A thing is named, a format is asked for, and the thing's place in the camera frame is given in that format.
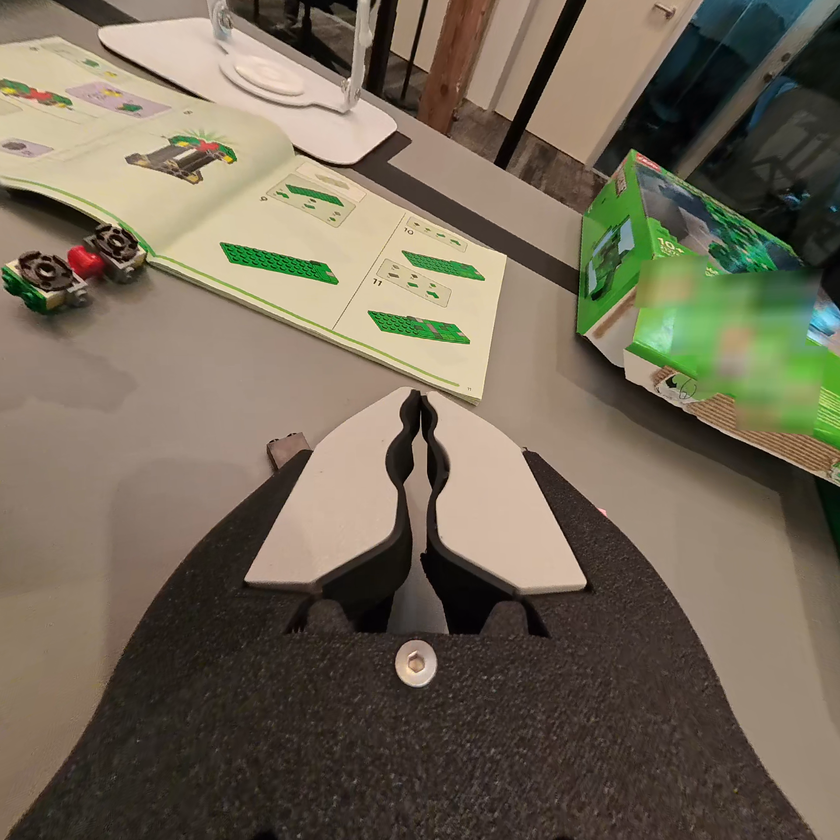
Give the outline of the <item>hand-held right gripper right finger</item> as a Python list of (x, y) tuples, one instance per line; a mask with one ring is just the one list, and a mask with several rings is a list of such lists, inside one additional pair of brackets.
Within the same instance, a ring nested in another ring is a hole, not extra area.
[(533, 601), (583, 592), (585, 574), (522, 447), (430, 392), (421, 400), (430, 497), (423, 572), (450, 634), (480, 634), (514, 603), (525, 633), (546, 634)]

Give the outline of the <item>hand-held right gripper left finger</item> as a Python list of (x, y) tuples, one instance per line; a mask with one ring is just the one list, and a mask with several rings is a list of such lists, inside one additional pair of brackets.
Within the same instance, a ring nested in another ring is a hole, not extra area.
[(341, 604), (356, 625), (386, 625), (413, 537), (404, 484), (421, 393), (402, 387), (354, 414), (280, 470), (286, 499), (245, 575), (260, 590)]

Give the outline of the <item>black tile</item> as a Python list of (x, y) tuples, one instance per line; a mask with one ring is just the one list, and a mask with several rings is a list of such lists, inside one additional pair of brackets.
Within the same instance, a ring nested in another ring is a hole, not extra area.
[(276, 437), (266, 444), (266, 454), (272, 471), (279, 471), (288, 461), (299, 453), (311, 452), (307, 439), (303, 433), (292, 433), (284, 437)]

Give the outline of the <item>grey desk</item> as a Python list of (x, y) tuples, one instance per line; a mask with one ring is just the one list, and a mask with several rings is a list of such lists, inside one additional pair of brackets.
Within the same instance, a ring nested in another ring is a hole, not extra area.
[[(574, 335), (580, 217), (392, 105), (373, 191), (432, 193), (527, 245), (508, 264), (477, 413), (645, 554), (753, 748), (838, 838), (838, 558), (813, 478), (624, 381)], [(162, 274), (41, 318), (2, 292), (2, 838), (68, 757), (145, 610), (270, 476), (411, 382)]]

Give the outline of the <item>green cardboard box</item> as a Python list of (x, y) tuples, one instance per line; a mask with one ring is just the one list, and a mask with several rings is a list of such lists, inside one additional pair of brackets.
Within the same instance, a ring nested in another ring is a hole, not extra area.
[(838, 486), (838, 306), (786, 243), (632, 150), (583, 215), (577, 303), (628, 381)]

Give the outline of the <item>green instruction booklet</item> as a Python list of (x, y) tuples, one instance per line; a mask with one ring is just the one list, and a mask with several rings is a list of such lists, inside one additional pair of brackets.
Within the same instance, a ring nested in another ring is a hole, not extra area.
[(2, 45), (2, 186), (148, 263), (472, 404), (507, 258), (298, 154), (273, 122), (59, 37)]

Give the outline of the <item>small red green brick assembly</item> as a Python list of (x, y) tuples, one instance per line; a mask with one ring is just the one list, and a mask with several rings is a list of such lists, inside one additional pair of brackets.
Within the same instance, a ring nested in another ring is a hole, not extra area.
[(3, 288), (30, 311), (50, 316), (86, 307), (93, 282), (124, 285), (135, 281), (149, 254), (126, 227), (100, 224), (64, 256), (29, 250), (6, 263)]

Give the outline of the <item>black pole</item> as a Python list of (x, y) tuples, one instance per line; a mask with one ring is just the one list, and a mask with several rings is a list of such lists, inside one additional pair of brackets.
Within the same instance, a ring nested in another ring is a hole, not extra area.
[(585, 1), (564, 2), (551, 36), (542, 52), (495, 158), (495, 166), (502, 170), (508, 168), (512, 156), (517, 150), (523, 134), (526, 132), (529, 121), (550, 81), (560, 56), (569, 42), (584, 7)]

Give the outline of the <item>white tablet stand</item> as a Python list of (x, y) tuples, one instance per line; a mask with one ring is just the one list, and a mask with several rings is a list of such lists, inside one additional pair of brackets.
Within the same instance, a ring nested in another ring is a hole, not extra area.
[(236, 29), (226, 2), (208, 2), (207, 17), (105, 26), (99, 38), (200, 98), (273, 122), (305, 154), (348, 166), (396, 132), (391, 116), (361, 98), (374, 7), (357, 3), (350, 76), (340, 83)]

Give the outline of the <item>wooden post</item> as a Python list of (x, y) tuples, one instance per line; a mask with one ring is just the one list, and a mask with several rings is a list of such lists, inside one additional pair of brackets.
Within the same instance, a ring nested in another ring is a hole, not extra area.
[(492, 14), (494, 1), (449, 1), (417, 119), (448, 135), (464, 98)]

